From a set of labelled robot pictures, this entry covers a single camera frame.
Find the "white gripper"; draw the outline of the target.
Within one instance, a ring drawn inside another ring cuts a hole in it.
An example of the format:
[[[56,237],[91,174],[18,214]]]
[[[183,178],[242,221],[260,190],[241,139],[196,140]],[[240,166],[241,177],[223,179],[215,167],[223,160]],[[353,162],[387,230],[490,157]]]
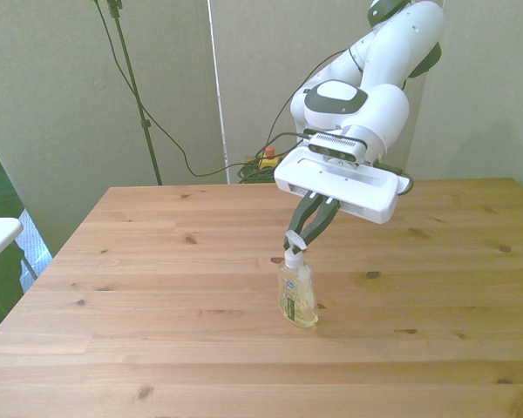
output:
[[[305,146],[290,152],[276,167],[274,177],[283,191],[305,194],[288,230],[299,234],[306,246],[329,226],[339,209],[377,224],[388,222],[398,194],[410,185],[410,180],[393,172],[368,165],[352,166],[343,160],[325,158]],[[328,198],[322,202],[320,194]],[[316,216],[302,229],[316,209]]]

